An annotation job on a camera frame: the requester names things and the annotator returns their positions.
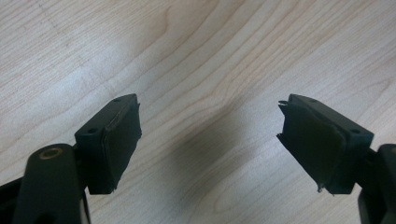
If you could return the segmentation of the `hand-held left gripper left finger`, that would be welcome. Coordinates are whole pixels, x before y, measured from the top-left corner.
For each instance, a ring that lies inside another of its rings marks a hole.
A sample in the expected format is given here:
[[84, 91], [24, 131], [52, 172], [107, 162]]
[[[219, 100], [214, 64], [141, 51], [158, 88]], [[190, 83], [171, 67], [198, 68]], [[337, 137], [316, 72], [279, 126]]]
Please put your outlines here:
[[139, 106], [134, 93], [115, 98], [75, 133], [90, 194], [117, 188], [142, 135]]

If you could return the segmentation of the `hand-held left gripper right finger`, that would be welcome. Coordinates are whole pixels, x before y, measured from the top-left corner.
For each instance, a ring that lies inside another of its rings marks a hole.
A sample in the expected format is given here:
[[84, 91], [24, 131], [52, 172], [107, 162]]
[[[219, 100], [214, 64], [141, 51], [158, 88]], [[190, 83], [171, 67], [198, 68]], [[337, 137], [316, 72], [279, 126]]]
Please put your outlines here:
[[374, 134], [322, 102], [292, 94], [278, 104], [285, 119], [277, 138], [320, 189], [349, 194], [375, 188]]

